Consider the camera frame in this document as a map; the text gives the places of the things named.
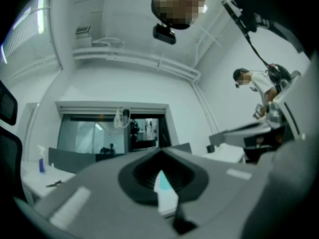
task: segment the security camera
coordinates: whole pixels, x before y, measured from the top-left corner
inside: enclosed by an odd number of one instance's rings
[[[175,34],[168,26],[157,24],[153,28],[153,37],[171,45],[176,44]]]

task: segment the white t-shirt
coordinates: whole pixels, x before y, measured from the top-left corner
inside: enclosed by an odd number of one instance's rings
[[[266,104],[267,100],[267,92],[274,88],[275,85],[273,82],[270,80],[269,76],[267,73],[263,72],[254,72],[251,77],[251,81],[256,87],[257,91],[260,93],[261,98],[263,100],[263,105]]]

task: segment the light fixture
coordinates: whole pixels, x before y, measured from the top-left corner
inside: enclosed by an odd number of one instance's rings
[[[101,128],[101,126],[99,125],[99,124],[97,124],[97,123],[95,123],[95,127],[98,129],[98,130],[103,130],[102,128]]]
[[[44,7],[44,0],[38,0],[38,9],[41,9]],[[43,10],[39,10],[37,13],[38,18],[38,31],[39,34],[42,34],[44,32],[44,12]]]
[[[2,54],[4,62],[7,64],[8,62],[6,60],[5,53],[4,53],[4,50],[3,50],[3,44],[1,45],[1,54]]]
[[[23,15],[16,21],[16,23],[13,25],[13,29],[15,29],[26,17],[29,16],[31,12],[31,7],[29,7],[24,13]]]

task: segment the desk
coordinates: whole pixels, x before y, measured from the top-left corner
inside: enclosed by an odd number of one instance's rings
[[[222,143],[219,147],[215,148],[213,153],[205,154],[203,157],[216,161],[239,163],[244,155],[243,148]]]
[[[21,162],[21,179],[24,186],[26,186],[32,193],[44,198],[56,187],[47,188],[46,185],[54,184],[57,181],[66,182],[75,174],[68,173],[59,169],[52,169],[45,165],[45,174],[39,172],[38,162],[22,161]]]

